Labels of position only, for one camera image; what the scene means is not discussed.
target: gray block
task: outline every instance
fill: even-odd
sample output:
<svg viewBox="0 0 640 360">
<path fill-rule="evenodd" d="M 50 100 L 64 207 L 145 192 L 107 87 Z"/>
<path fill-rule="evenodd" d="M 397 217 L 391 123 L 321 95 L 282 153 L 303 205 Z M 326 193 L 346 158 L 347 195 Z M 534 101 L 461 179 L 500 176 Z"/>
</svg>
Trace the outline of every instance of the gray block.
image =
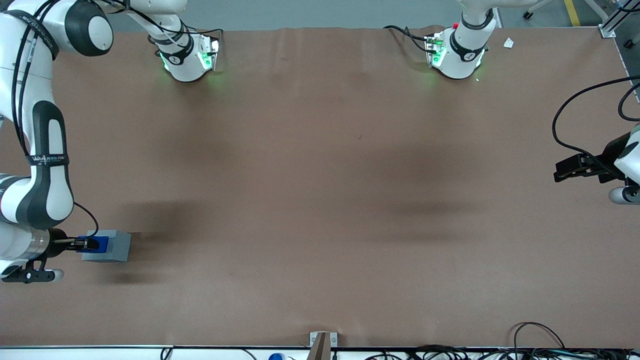
<svg viewBox="0 0 640 360">
<path fill-rule="evenodd" d="M 93 261 L 95 263 L 126 263 L 129 257 L 129 246 L 131 245 L 131 234 L 123 233 L 119 230 L 100 230 L 96 236 L 108 236 L 107 252 L 102 254 L 82 254 L 82 260 Z"/>
</svg>

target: green light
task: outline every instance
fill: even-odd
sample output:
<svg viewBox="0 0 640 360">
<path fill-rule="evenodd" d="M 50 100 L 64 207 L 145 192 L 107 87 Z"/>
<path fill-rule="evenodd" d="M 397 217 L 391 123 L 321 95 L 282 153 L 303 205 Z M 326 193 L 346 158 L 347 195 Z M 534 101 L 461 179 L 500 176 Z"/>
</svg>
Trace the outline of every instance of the green light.
<svg viewBox="0 0 640 360">
<path fill-rule="evenodd" d="M 164 56 L 162 55 L 162 53 L 160 53 L 160 59 L 162 59 L 162 63 L 164 64 L 164 69 L 169 71 L 169 65 L 166 64 L 166 60 L 164 59 Z"/>
<path fill-rule="evenodd" d="M 202 67 L 205 70 L 211 69 L 211 67 L 212 67 L 212 65 L 211 65 L 211 56 L 209 56 L 206 53 L 202 54 L 201 52 L 198 52 L 198 56 L 200 57 L 200 62 L 202 63 Z"/>
</svg>

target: brown table surface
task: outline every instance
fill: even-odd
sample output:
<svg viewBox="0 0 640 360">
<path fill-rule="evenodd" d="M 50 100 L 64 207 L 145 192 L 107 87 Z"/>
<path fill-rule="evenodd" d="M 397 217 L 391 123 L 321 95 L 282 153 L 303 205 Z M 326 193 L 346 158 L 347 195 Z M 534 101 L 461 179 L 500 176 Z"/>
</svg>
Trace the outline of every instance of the brown table surface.
<svg viewBox="0 0 640 360">
<path fill-rule="evenodd" d="M 637 346 L 638 208 L 609 202 L 619 184 L 552 177 L 573 154 L 552 117 L 625 76 L 615 43 L 500 29 L 490 45 L 461 81 L 380 29 L 227 33 L 220 72 L 186 84 L 141 33 L 62 54 L 74 195 L 133 233 L 130 262 L 64 254 L 61 282 L 2 284 L 0 343 L 297 345 L 324 329 L 341 345 L 509 345 L 532 320 L 571 347 Z M 632 127 L 627 88 L 577 99 L 561 137 L 599 154 Z M 10 127 L 0 140 L 2 170 L 25 174 Z M 92 226 L 77 210 L 61 228 Z"/>
</svg>

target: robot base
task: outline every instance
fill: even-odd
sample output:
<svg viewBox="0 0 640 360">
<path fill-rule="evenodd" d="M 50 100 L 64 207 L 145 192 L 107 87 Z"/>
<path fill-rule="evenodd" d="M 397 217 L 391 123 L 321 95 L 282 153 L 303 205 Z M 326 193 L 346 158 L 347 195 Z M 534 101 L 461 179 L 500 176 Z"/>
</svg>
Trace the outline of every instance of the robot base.
<svg viewBox="0 0 640 360">
<path fill-rule="evenodd" d="M 447 28 L 441 33 L 435 33 L 433 37 L 425 38 L 426 49 L 436 51 L 435 54 L 427 53 L 427 63 L 448 78 L 464 79 L 480 66 L 484 50 L 472 61 L 463 61 L 451 47 L 451 33 L 453 28 Z"/>
</svg>

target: floor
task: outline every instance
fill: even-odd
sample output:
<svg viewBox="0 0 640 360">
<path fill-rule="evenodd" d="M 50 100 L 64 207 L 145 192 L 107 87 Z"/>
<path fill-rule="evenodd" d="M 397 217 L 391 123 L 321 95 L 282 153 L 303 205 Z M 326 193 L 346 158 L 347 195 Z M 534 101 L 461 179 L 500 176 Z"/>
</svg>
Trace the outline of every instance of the floor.
<svg viewBox="0 0 640 360">
<path fill-rule="evenodd" d="M 581 26 L 595 26 L 600 23 L 599 16 L 583 0 L 556 0 L 537 10 L 529 20 L 522 18 L 525 8 L 500 9 L 500 14 L 505 28 L 572 26 L 567 10 L 571 3 L 575 7 Z M 382 28 L 389 24 L 423 28 L 432 24 L 446 26 L 460 20 L 460 6 L 455 1 L 440 1 L 437 6 L 433 4 L 433 1 L 424 0 L 190 0 L 181 17 L 191 26 L 203 29 L 223 28 L 230 31 L 279 28 Z M 117 31 L 141 30 L 127 16 L 113 15 L 110 20 Z M 632 38 L 638 29 L 640 14 L 630 16 L 616 30 L 618 47 L 629 74 L 640 73 L 640 45 L 635 49 L 625 49 L 622 45 Z"/>
</svg>

